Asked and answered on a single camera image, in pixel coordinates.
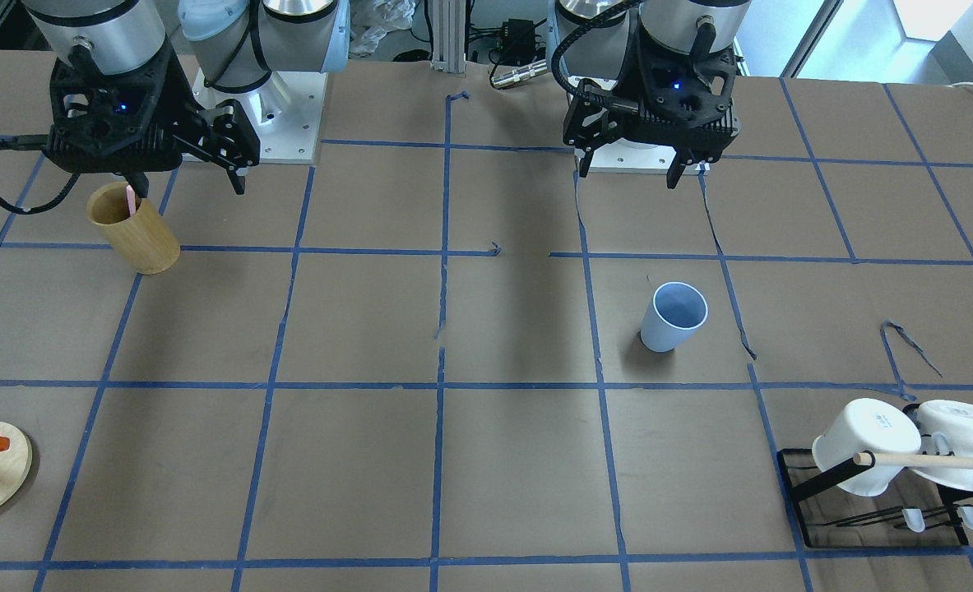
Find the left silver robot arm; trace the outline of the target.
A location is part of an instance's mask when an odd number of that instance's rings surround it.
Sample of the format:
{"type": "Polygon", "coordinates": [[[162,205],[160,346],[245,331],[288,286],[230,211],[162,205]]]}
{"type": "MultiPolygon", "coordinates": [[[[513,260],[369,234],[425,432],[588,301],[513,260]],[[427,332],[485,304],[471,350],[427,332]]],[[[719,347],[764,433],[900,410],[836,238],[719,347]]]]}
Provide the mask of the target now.
{"type": "Polygon", "coordinates": [[[735,36],[747,1],[555,1],[546,59],[568,94],[562,142],[586,177],[606,146],[673,150],[675,188],[714,164],[742,130],[733,101],[735,36]]]}

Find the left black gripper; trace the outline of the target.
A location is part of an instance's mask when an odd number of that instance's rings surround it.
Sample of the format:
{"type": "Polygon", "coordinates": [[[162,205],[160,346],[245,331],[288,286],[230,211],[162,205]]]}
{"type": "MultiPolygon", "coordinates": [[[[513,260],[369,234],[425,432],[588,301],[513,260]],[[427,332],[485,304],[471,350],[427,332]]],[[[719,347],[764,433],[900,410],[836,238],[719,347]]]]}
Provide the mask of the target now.
{"type": "Polygon", "coordinates": [[[563,143],[577,150],[577,176],[586,178],[594,154],[620,140],[674,151],[668,190],[690,164],[714,164],[739,137],[738,60],[732,48],[701,55],[630,48],[613,79],[565,72],[563,143]]]}

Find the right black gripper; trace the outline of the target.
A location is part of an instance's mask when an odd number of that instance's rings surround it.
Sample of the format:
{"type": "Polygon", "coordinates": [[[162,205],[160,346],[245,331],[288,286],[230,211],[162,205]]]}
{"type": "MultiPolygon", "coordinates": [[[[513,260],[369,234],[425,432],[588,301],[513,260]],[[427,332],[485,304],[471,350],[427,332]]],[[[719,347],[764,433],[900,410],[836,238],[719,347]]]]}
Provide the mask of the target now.
{"type": "Polygon", "coordinates": [[[130,72],[105,75],[87,49],[76,67],[55,60],[49,79],[53,124],[45,154],[69,173],[127,173],[140,199],[148,172],[176,169],[185,155],[225,169],[234,194],[246,192],[247,168],[261,145],[243,106],[226,99],[204,108],[169,45],[130,72]]]}

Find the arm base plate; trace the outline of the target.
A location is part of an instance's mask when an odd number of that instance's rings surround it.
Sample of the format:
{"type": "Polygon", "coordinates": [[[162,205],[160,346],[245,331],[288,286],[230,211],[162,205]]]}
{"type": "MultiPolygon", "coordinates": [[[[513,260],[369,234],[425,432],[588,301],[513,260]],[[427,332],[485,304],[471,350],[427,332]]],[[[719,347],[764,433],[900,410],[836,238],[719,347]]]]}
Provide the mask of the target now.
{"type": "Polygon", "coordinates": [[[260,139],[261,164],[313,164],[329,75],[273,72],[264,86],[233,95],[260,139]]]}
{"type": "MultiPolygon", "coordinates": [[[[565,146],[572,147],[577,157],[577,148],[572,140],[564,140],[565,146]]],[[[589,173],[659,173],[666,175],[673,161],[673,146],[647,145],[624,138],[610,145],[594,149],[589,173]]]]}

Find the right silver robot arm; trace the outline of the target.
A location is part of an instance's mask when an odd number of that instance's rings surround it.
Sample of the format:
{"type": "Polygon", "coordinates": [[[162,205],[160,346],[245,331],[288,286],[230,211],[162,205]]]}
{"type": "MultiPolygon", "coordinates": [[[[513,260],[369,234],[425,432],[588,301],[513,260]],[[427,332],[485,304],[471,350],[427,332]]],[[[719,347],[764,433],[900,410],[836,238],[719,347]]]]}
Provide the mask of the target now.
{"type": "Polygon", "coordinates": [[[57,56],[45,156],[73,175],[115,173],[140,197],[148,173],[174,171],[185,156],[219,166],[244,194],[264,140],[310,127],[283,75],[338,72],[350,52],[347,1],[181,1],[202,75],[195,91],[152,1],[24,8],[57,56]]]}

